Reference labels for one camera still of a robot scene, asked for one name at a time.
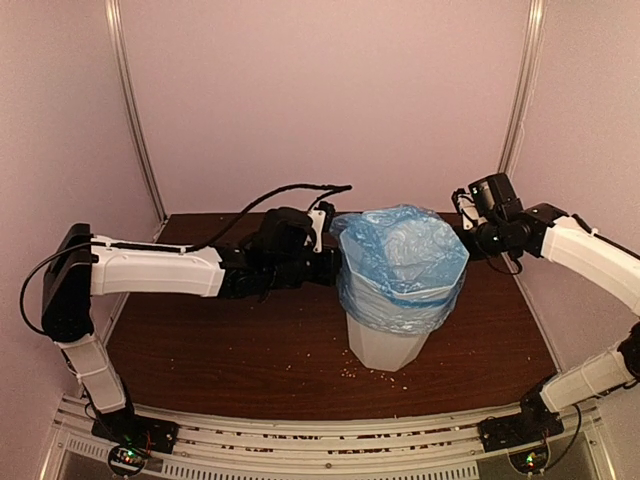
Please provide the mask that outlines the blue plastic trash bag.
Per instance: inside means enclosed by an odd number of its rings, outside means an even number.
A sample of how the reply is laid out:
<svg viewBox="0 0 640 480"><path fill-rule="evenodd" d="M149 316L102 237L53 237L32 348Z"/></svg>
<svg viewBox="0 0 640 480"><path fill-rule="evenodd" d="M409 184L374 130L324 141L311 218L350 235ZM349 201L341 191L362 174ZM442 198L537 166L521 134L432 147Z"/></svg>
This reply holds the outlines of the blue plastic trash bag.
<svg viewBox="0 0 640 480"><path fill-rule="evenodd" d="M339 301L359 324L430 334L454 310L470 254L436 212L398 205L342 214L330 234L342 255Z"/></svg>

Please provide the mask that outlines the white faceted trash bin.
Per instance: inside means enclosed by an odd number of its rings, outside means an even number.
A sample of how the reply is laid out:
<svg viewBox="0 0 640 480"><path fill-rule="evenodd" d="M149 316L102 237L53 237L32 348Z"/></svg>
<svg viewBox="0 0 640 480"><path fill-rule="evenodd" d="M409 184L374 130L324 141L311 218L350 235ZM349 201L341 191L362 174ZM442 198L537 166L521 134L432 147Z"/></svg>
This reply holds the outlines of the white faceted trash bin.
<svg viewBox="0 0 640 480"><path fill-rule="evenodd" d="M428 334L400 335L365 326L346 314L349 348L369 369L396 372L413 362Z"/></svg>

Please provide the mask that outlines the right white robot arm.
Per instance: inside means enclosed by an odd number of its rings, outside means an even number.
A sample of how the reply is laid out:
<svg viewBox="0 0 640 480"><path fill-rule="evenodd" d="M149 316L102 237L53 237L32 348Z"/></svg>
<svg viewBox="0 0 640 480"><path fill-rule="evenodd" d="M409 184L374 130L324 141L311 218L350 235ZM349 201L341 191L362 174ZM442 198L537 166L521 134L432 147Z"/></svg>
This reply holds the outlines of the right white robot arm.
<svg viewBox="0 0 640 480"><path fill-rule="evenodd" d="M524 254L565 267L639 312L639 256L605 238L577 214L540 203L524 208L509 177L492 174L455 191L457 227L473 260ZM544 434L560 412L639 379L639 328L618 345L536 386L520 402L521 433Z"/></svg>

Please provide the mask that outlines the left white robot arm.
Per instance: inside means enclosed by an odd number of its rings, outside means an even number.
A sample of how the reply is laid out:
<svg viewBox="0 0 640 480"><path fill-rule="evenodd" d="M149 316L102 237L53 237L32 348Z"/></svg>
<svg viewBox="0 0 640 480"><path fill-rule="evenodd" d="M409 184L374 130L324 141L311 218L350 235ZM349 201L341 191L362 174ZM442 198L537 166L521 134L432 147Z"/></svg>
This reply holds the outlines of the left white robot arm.
<svg viewBox="0 0 640 480"><path fill-rule="evenodd" d="M131 398L91 319L91 299L120 293L171 293L203 298L265 298L304 283L332 286L341 266L323 243L335 216L322 201L307 211L269 210L258 230L237 246L166 245L115 240L78 223L58 250L41 261L41 320L32 331L48 337L86 389L96 419L114 435L139 424Z"/></svg>

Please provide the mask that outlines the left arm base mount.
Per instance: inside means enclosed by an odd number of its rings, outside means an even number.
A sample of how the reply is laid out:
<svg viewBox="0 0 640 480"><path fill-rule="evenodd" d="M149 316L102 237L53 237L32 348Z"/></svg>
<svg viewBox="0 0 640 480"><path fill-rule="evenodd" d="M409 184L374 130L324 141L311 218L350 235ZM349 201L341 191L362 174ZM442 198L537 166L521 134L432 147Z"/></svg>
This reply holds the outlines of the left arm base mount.
<svg viewBox="0 0 640 480"><path fill-rule="evenodd" d="M103 418L93 421L93 436L113 443L107 453L107 466L117 476L131 477L159 464L158 454L171 454L176 444L177 423L135 415L131 424L109 425Z"/></svg>

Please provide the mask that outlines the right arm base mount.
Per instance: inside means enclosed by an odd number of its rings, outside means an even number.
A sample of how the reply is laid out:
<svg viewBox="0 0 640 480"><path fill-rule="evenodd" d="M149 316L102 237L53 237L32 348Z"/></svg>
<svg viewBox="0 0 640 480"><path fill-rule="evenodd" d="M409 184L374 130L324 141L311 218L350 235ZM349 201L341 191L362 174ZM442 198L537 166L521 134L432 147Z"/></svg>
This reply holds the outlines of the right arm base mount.
<svg viewBox="0 0 640 480"><path fill-rule="evenodd" d="M516 472L533 476L551 464L549 440L564 432L564 425L552 417L542 424L529 424L521 414L488 417L478 424L485 453L506 450Z"/></svg>

